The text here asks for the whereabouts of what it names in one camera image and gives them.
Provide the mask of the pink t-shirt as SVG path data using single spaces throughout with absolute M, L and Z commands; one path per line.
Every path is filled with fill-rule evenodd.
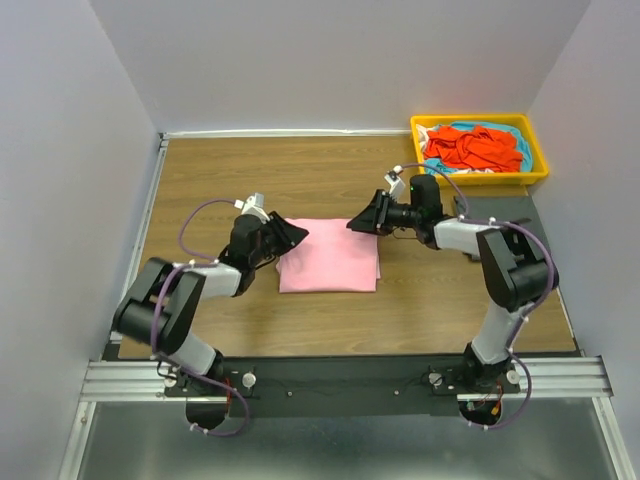
M 377 290 L 380 265 L 376 236 L 348 229 L 345 219 L 287 221 L 307 230 L 308 235 L 276 264 L 281 294 Z

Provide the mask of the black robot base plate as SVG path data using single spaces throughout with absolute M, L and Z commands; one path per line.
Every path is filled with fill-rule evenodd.
M 210 432 L 230 418 L 426 414 L 492 426 L 504 395 L 521 390 L 512 360 L 482 366 L 469 354 L 228 357 L 213 383 L 178 368 L 164 380 Z

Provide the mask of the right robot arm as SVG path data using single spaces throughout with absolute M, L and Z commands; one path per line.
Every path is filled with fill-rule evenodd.
M 410 201 L 401 203 L 400 173 L 386 175 L 390 189 L 378 189 L 370 203 L 347 223 L 358 233 L 388 236 L 410 229 L 432 250 L 456 250 L 480 260 L 490 301 L 478 334 L 465 347 L 461 362 L 447 370 L 432 369 L 434 389 L 485 390 L 505 376 L 513 344 L 531 312 L 557 287 L 554 261 L 544 243 L 522 224 L 472 219 L 469 207 L 455 216 L 444 213 L 440 188 L 429 174 L 411 177 Z

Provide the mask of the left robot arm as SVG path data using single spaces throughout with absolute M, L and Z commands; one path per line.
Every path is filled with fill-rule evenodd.
M 148 260 L 116 308 L 112 329 L 187 372 L 197 393 L 212 394 L 223 380 L 223 355 L 192 332 L 200 300 L 243 295 L 260 268 L 308 235 L 275 212 L 264 220 L 242 214 L 234 220 L 228 244 L 207 263 Z

